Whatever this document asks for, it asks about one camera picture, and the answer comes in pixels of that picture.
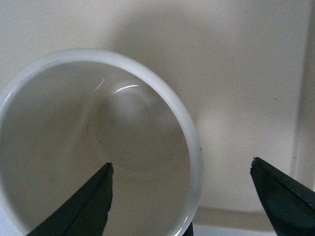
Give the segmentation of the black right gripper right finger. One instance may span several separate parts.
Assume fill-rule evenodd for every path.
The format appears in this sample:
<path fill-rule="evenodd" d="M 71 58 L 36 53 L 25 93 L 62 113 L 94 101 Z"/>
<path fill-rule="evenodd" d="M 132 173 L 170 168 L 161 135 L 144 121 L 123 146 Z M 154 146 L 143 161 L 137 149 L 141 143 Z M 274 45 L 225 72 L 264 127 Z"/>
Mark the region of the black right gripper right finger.
<path fill-rule="evenodd" d="M 255 157 L 251 177 L 260 202 L 279 236 L 315 234 L 315 192 Z"/>

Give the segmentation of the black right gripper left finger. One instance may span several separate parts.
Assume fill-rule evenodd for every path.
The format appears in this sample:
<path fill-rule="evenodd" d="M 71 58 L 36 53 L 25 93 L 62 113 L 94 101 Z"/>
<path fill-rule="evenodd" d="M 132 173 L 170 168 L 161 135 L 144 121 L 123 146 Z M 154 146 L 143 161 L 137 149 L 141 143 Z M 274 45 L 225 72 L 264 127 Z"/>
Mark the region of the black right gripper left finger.
<path fill-rule="evenodd" d="M 113 164 L 102 166 L 30 236 L 101 236 L 113 199 Z"/>

